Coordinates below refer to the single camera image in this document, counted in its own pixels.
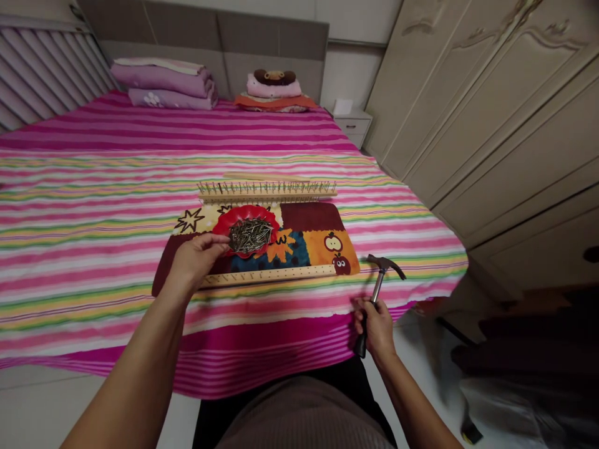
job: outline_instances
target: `gray upholstered headboard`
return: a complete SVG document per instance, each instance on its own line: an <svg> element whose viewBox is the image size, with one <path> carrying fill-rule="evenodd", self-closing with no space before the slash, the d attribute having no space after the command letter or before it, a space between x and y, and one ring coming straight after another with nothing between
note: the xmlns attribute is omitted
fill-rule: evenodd
<svg viewBox="0 0 599 449"><path fill-rule="evenodd" d="M145 0L77 0L104 54L206 65L219 96L246 90L255 69L293 70L317 103L329 24Z"/></svg>

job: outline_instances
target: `stuffed toy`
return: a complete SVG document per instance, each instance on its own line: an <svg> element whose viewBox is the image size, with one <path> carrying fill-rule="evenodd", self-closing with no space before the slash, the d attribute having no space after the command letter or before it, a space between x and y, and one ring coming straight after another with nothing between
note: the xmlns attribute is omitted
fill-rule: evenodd
<svg viewBox="0 0 599 449"><path fill-rule="evenodd" d="M295 72L287 70L270 70L267 72L264 69L258 69L254 72L254 77L260 84L265 85L290 85L295 81Z"/></svg>

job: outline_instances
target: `hand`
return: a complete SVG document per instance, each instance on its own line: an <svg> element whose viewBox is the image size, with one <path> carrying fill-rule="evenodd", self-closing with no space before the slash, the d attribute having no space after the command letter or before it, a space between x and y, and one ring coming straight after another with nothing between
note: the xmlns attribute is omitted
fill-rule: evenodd
<svg viewBox="0 0 599 449"><path fill-rule="evenodd" d="M175 254L165 286L184 291L191 297L214 262L227 252L228 242L227 236L208 233L183 243Z"/></svg>
<svg viewBox="0 0 599 449"><path fill-rule="evenodd" d="M359 309L354 313L354 326L358 334L364 332L362 319L363 311L366 311L368 315L366 348L372 354L375 363L378 364L388 357L397 357L395 343L393 343L393 318L384 301L379 299L374 307L370 298L360 298L357 305Z"/></svg>

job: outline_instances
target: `person's left hand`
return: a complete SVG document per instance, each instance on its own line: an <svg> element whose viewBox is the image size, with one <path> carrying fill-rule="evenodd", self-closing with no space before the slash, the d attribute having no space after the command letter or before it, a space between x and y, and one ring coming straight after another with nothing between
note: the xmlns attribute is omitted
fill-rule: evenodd
<svg viewBox="0 0 599 449"><path fill-rule="evenodd" d="M191 296L200 287L214 262L227 252L228 243L229 237L210 233L183 243L175 254L165 285L184 288Z"/></svg>

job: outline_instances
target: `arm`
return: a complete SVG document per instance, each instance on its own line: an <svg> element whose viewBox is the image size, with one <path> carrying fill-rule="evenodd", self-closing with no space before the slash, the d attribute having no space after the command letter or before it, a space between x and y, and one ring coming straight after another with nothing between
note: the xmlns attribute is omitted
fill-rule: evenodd
<svg viewBox="0 0 599 449"><path fill-rule="evenodd" d="M203 234L178 249L162 291L61 448L155 448L173 390L185 308L228 246Z"/></svg>
<svg viewBox="0 0 599 449"><path fill-rule="evenodd" d="M462 445L439 418L399 359L393 343L393 320L385 303L378 300L377 308L370 301L360 300L358 304L368 315L366 347L381 373L410 447L461 449ZM354 314L354 325L358 334L364 332L361 310Z"/></svg>

